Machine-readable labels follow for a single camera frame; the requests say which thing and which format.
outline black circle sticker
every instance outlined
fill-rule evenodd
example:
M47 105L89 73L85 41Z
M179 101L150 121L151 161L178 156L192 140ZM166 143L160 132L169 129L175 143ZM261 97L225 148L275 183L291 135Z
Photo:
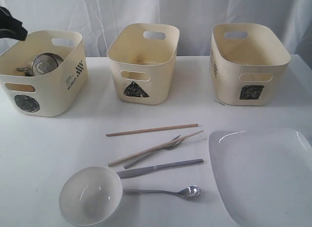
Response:
M14 97L16 105L27 112L36 112L40 110L40 105L36 99L27 95L16 95Z

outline table surface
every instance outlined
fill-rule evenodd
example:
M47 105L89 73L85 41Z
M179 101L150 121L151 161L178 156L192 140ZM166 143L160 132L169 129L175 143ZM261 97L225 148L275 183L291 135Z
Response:
M236 226L217 192L208 152L209 134L216 130L290 127L312 142L312 71L298 55L292 55L276 96L265 106L223 106L214 102L207 56L178 57L169 97L155 106L120 101L107 58L87 58L87 66L88 83L68 111L57 117L20 114L0 92L1 226L68 227L59 212L59 192L72 174L201 129L203 134L137 167L197 158L203 158L204 164L122 180L124 188L179 191L198 185L201 199L188 202L166 195L124 195L118 212L105 226ZM200 127L105 136L192 123Z

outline square plate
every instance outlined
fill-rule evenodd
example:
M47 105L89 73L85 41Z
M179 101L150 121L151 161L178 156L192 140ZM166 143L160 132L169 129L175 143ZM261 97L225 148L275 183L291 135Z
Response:
M300 132L218 131L208 144L219 195L237 224L312 226L312 148Z

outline metal fork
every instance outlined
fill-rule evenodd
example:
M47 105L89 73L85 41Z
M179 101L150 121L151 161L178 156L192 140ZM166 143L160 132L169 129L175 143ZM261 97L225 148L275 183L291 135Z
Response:
M180 136L181 136L181 135L176 136L175 138L172 139L172 141L175 140L175 139L177 139L177 138L179 138ZM170 144L170 145L168 145L168 146L163 147L162 149L159 149L159 150L153 151L153 152L151 152L151 153L147 153L147 154L145 154L145 155L142 155L142 156L140 156L140 157L138 157L138 158L135 158L135 159L131 160L129 163L125 164L123 167L124 167L125 169L128 169L128 168L130 168L130 167L132 167L132 166L138 164L139 162L145 160L146 158L148 158L148 157L150 157L150 156L156 154L157 152L159 152L159 151L161 151L161 150L173 150L173 149L177 148L177 146L180 145L180 143L183 142L183 141L184 141L184 140L182 140L182 141L180 141L180 142L177 142L177 143L172 143L172 144Z

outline cream plastic bin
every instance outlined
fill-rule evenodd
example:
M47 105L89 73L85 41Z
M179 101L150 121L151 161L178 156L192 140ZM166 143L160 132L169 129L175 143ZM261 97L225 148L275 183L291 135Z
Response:
M210 57L216 96L231 105L268 103L291 60L272 30L248 23L215 26Z
M150 39L144 32L163 33ZM179 30L170 25L136 23L123 29L107 51L118 97L159 104L166 100L176 63Z
M52 39L70 40L74 46L58 46ZM55 53L64 62L50 73L26 77L17 67L29 66L36 55ZM71 31L37 31L0 56L0 84L17 111L56 116L66 111L87 81L82 35Z

